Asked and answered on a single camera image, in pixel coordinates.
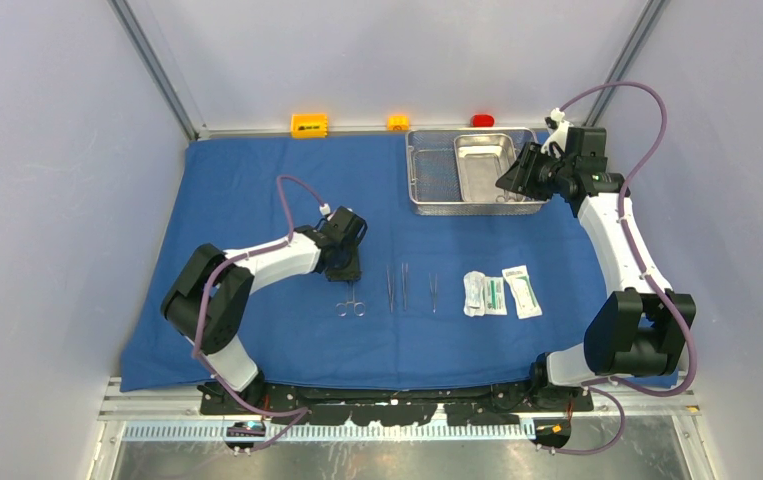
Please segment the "steel hemostat ring handles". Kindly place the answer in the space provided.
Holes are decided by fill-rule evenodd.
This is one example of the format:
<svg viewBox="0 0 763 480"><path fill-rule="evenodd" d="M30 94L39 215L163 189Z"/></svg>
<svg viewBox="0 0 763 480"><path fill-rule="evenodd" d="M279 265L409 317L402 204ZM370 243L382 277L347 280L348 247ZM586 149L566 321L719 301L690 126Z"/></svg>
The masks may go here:
<svg viewBox="0 0 763 480"><path fill-rule="evenodd" d="M363 301L359 301L356 297L356 287L354 281L348 281L346 283L347 295L344 301L335 305L335 312L340 317L346 317L349 315L362 317L366 313L366 304Z"/></svg>

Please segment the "white gauze roll packet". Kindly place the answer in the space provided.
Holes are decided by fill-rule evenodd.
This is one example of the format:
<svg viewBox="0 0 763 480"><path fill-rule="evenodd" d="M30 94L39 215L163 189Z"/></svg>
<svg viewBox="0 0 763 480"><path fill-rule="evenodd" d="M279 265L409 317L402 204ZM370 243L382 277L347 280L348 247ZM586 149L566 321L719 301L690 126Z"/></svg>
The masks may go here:
<svg viewBox="0 0 763 480"><path fill-rule="evenodd" d="M486 276L479 271L467 272L463 277L465 302L463 311L468 317L481 317L486 313L484 282Z"/></svg>

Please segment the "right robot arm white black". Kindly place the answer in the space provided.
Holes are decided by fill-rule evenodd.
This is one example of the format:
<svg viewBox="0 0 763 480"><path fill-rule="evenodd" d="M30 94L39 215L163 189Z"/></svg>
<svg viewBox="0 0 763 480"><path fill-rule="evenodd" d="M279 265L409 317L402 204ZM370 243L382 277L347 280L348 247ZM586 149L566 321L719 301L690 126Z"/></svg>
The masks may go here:
<svg viewBox="0 0 763 480"><path fill-rule="evenodd" d="M534 200L562 198L590 239L607 298L581 343L538 356L528 397L553 410L568 395L603 383L676 372L697 308L654 262L633 218L628 180L607 169L603 128L569 127L563 142L525 143L498 188Z"/></svg>

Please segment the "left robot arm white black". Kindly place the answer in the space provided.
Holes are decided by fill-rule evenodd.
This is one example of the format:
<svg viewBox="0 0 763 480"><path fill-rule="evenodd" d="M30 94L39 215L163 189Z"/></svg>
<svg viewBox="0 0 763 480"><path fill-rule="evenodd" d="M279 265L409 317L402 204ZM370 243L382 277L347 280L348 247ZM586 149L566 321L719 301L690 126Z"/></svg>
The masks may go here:
<svg viewBox="0 0 763 480"><path fill-rule="evenodd" d="M359 246L366 221L352 210L324 211L315 225L293 228L281 239L247 249L197 247L165 295L162 316L192 343L225 400L237 412L255 412L264 398L261 372L239 338L250 296L288 278L320 273L330 282L361 278Z"/></svg>

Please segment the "green white sterile packet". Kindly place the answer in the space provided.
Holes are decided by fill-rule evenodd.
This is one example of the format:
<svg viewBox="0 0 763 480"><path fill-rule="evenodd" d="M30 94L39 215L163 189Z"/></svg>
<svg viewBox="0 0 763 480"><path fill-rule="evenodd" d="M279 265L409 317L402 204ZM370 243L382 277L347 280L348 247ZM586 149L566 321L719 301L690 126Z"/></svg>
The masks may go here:
<svg viewBox="0 0 763 480"><path fill-rule="evenodd" d="M505 316L505 281L501 277L486 277L483 281L484 313L486 315Z"/></svg>

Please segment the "blue surgical wrap cloth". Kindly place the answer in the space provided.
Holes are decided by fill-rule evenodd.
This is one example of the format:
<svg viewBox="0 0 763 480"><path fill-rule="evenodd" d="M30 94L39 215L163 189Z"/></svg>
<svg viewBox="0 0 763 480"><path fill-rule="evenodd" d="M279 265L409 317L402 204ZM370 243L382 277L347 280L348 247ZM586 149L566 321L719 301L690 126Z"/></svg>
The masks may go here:
<svg viewBox="0 0 763 480"><path fill-rule="evenodd" d="M311 273L252 294L239 330L272 382L323 388L458 388L526 379L543 352L579 344L608 294L593 246L562 201L521 216L422 216L407 190L403 135L223 138L191 144L142 313L121 355L125 391L195 384L208 372L162 316L161 303L194 250L248 248L283 236L318 203L346 206L368 225L356 297L362 317L340 317L347 287ZM402 310L401 264L409 264ZM386 267L395 274L391 313ZM543 314L464 314L463 277L526 265ZM432 312L428 275L438 276Z"/></svg>

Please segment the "blunt steel tweezers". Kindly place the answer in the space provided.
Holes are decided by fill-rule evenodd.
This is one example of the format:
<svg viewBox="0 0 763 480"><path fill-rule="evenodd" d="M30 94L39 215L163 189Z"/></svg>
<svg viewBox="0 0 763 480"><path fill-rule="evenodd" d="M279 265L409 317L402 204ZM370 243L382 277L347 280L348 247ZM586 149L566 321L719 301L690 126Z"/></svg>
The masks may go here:
<svg viewBox="0 0 763 480"><path fill-rule="evenodd" d="M402 310L406 311L408 309L408 279L409 279L409 264L407 262L403 262L401 264L401 303L402 303Z"/></svg>

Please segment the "pointed steel tweezers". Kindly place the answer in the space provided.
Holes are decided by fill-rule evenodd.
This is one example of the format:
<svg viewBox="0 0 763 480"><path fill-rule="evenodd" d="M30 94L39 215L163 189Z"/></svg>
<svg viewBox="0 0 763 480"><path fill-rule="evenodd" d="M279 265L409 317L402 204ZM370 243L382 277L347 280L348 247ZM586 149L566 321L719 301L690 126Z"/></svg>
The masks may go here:
<svg viewBox="0 0 763 480"><path fill-rule="evenodd" d="M438 304L438 276L435 273L430 273L428 275L428 279L431 308L432 312L435 313L437 311Z"/></svg>

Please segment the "wire mesh steel tray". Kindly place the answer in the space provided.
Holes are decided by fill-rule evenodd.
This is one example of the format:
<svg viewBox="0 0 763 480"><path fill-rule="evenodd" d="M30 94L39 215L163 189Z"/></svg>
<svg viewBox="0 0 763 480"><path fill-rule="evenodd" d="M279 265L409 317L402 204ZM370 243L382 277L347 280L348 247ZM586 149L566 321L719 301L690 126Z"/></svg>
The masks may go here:
<svg viewBox="0 0 763 480"><path fill-rule="evenodd" d="M415 213L433 216L511 216L538 212L542 201L526 197L516 203L479 204L461 198L459 177L453 149L457 136L503 133L520 148L535 138L528 128L458 128L420 129L406 135L408 196Z"/></svg>

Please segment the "steel forceps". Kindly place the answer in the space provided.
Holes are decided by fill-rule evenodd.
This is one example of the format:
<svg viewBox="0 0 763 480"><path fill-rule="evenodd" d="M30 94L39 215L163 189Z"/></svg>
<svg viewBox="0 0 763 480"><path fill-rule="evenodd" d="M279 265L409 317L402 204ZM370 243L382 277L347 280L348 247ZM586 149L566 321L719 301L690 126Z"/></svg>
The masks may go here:
<svg viewBox="0 0 763 480"><path fill-rule="evenodd" d="M395 311L395 305L396 305L396 297L395 297L396 282L395 282L395 274L390 265L386 267L386 289L387 289L387 295L388 295L389 311L393 313Z"/></svg>

